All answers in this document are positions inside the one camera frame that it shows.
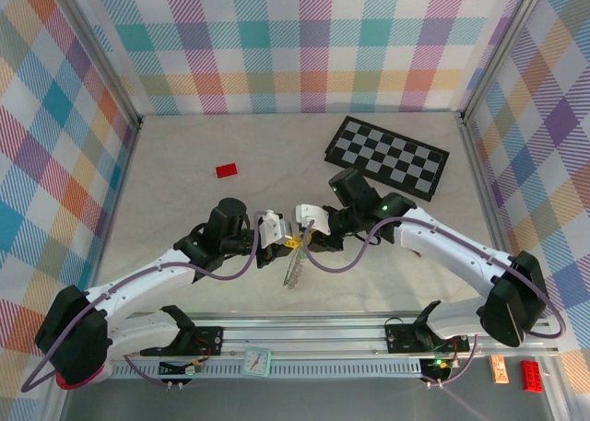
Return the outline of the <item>black folding chessboard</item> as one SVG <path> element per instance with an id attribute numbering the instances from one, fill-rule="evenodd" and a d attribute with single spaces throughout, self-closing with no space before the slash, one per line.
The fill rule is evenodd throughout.
<path id="1" fill-rule="evenodd" d="M 372 123 L 346 117 L 324 152 L 324 160 L 353 168 L 421 200 L 435 194 L 450 153 Z"/>

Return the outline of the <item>small mint green clock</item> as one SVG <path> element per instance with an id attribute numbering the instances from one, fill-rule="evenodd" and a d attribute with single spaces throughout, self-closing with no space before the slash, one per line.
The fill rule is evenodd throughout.
<path id="1" fill-rule="evenodd" d="M 272 361 L 272 353 L 259 347 L 247 348 L 244 352 L 242 374 L 249 377 L 268 377 Z"/>

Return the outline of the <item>small circuit board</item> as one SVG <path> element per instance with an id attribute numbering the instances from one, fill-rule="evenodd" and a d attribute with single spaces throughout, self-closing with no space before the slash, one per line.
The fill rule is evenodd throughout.
<path id="1" fill-rule="evenodd" d="M 172 358 L 159 362 L 158 373 L 164 375 L 194 376 L 201 373 L 207 358 L 197 358 L 188 360 L 186 358 Z"/>
<path id="2" fill-rule="evenodd" d="M 419 362 L 422 374 L 434 380 L 449 379 L 453 371 L 461 364 L 461 360 L 456 357 L 421 358 Z"/>

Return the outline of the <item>small wooden block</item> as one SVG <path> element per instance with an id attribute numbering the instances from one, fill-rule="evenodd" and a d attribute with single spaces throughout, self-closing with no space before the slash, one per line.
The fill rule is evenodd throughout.
<path id="1" fill-rule="evenodd" d="M 508 384 L 510 382 L 504 356 L 490 356 L 491 376 L 494 384 Z"/>

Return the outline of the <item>red studded toy brick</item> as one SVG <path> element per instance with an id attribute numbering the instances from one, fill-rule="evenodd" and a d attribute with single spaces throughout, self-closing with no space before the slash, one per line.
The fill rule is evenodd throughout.
<path id="1" fill-rule="evenodd" d="M 522 360 L 520 362 L 523 390 L 525 392 L 542 393 L 543 382 L 539 364 L 534 360 Z"/>

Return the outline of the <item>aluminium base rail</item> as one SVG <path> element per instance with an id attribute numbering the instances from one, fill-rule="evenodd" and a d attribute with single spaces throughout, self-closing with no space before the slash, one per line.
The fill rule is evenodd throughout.
<path id="1" fill-rule="evenodd" d="M 220 326 L 220 357 L 241 357 L 248 347 L 270 350 L 277 359 L 388 357 L 383 313 L 193 316 L 197 326 Z"/>

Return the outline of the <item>aluminium side rail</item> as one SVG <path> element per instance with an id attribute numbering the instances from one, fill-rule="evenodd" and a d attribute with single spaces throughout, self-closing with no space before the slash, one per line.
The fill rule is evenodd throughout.
<path id="1" fill-rule="evenodd" d="M 458 131 L 462 139 L 467 162 L 474 178 L 478 199 L 493 246 L 511 252 L 502 227 L 502 221 L 495 203 L 492 189 L 488 185 L 486 171 L 473 134 L 460 114 L 455 115 Z M 557 345 L 546 341 L 544 350 L 537 350 L 532 356 L 540 368 L 544 393 L 547 396 L 551 416 L 557 421 L 584 421 L 580 407 L 567 381 L 565 367 L 561 361 Z"/>

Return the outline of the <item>aluminium frame post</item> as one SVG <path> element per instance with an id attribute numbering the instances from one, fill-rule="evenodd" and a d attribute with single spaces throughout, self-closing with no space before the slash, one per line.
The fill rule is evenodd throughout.
<path id="1" fill-rule="evenodd" d="M 124 84 L 112 67 L 107 53 L 100 45 L 99 38 L 88 22 L 77 0 L 63 0 L 63 6 L 68 10 L 68 17 L 74 31 L 80 38 L 82 46 L 87 50 L 88 56 L 97 66 L 100 75 L 104 78 L 105 84 L 112 92 L 113 97 L 119 103 L 126 116 L 136 129 L 141 128 L 142 119 L 136 111 Z"/>
<path id="2" fill-rule="evenodd" d="M 512 51 L 538 0 L 509 0 L 505 9 L 510 9 L 508 16 L 501 15 L 492 35 L 494 41 L 489 53 L 484 53 L 485 61 L 476 68 L 475 76 L 470 81 L 465 96 L 460 102 L 458 112 L 463 124 L 469 125 L 479 105 L 485 99 L 498 75 L 503 63 Z"/>

